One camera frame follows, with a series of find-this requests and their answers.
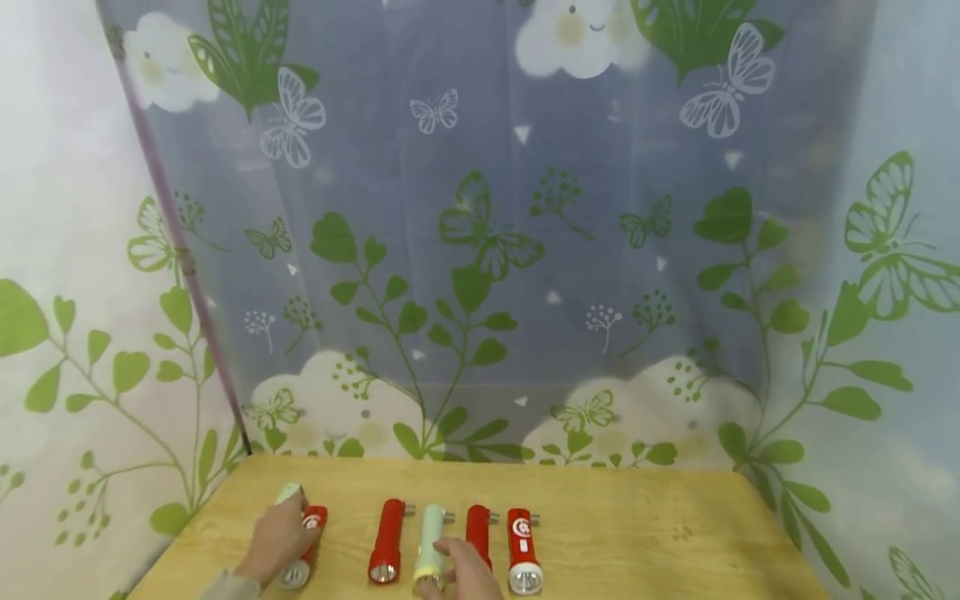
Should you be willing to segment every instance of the wooden table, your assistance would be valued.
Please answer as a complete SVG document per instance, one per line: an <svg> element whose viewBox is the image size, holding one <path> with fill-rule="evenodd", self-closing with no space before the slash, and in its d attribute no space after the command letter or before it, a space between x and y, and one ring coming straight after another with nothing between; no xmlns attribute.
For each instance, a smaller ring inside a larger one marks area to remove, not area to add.
<svg viewBox="0 0 960 600"><path fill-rule="evenodd" d="M256 518L291 481L300 481L330 518L306 587L270 586L268 600L410 600L419 512L404 521L399 583L375 587L366 577L380 509L392 496L418 511L443 504L457 517L444 531L458 537L472 504L485 504L502 521L515 506L539 513L534 540L543 600L828 598L750 483L731 472L254 456L216 491L130 600L196 598L221 569L237 564ZM502 521L492 526L490 554L506 592ZM453 597L452 587L447 591Z"/></svg>

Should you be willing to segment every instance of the logo on flashlight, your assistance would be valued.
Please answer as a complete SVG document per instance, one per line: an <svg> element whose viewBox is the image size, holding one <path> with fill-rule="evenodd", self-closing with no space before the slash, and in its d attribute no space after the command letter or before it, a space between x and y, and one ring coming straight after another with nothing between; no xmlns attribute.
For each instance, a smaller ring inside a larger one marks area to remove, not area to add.
<svg viewBox="0 0 960 600"><path fill-rule="evenodd" d="M512 526L514 533L521 538L530 537L530 521L521 517L514 521Z"/></svg>

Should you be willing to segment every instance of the hand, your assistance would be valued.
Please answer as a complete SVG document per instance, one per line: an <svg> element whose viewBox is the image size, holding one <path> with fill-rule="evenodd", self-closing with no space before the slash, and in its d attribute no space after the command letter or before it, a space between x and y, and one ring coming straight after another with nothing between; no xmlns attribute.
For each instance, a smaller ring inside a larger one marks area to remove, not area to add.
<svg viewBox="0 0 960 600"><path fill-rule="evenodd" d="M500 585L473 544L443 538L435 542L433 547L453 560L453 570L446 573L444 578L457 583L457 600L503 600ZM418 592L423 600L444 600L437 585L429 580L420 584Z"/></svg>
<svg viewBox="0 0 960 600"><path fill-rule="evenodd" d="M265 588L284 566L316 543L320 539L320 529L303 527L306 506L303 492L297 492L268 508L253 527L247 556L233 573L249 577Z"/></svg>

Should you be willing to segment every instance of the curtain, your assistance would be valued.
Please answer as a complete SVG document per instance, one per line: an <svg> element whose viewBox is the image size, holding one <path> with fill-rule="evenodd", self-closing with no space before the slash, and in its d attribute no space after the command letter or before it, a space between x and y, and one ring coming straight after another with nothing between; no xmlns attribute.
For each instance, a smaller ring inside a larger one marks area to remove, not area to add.
<svg viewBox="0 0 960 600"><path fill-rule="evenodd" d="M119 600L245 452L94 7L0 32L0 596Z"/></svg>

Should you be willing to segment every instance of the smiling cloud print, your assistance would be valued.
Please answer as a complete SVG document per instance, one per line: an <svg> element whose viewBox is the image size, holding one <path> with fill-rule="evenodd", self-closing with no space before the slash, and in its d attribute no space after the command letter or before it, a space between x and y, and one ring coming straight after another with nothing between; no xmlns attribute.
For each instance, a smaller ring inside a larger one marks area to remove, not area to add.
<svg viewBox="0 0 960 600"><path fill-rule="evenodd" d="M156 105L171 112L195 102L212 102L220 90L200 70L190 52L191 31L162 12L140 17L136 30L124 34L124 49L141 108Z"/></svg>
<svg viewBox="0 0 960 600"><path fill-rule="evenodd" d="M589 79L611 64L635 69L649 54L628 0L543 0L516 38L516 62L533 77L562 69Z"/></svg>

